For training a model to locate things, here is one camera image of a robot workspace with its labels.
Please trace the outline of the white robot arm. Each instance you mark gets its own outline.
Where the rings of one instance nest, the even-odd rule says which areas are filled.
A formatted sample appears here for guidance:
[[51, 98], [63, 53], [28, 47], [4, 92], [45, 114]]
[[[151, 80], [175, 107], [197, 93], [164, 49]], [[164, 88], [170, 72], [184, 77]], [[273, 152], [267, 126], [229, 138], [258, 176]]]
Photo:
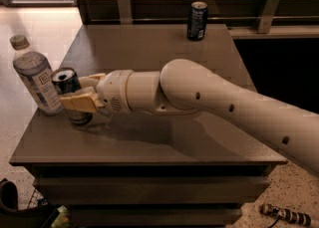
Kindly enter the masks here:
[[109, 114], [208, 112], [226, 119], [307, 171], [319, 172], [319, 115], [239, 87], [206, 67], [172, 60], [158, 72], [117, 70], [80, 78], [64, 108]]

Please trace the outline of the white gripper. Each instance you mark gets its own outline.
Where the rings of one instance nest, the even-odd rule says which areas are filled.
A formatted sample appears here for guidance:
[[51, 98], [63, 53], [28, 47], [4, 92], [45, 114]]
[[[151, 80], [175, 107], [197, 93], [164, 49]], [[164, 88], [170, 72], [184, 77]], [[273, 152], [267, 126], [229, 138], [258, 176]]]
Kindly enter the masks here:
[[110, 114], [128, 114], [127, 84], [132, 70], [117, 70], [109, 74], [99, 73], [79, 77], [82, 88], [96, 88], [97, 94], [84, 93], [61, 95], [60, 102], [67, 110], [96, 113], [105, 107]]

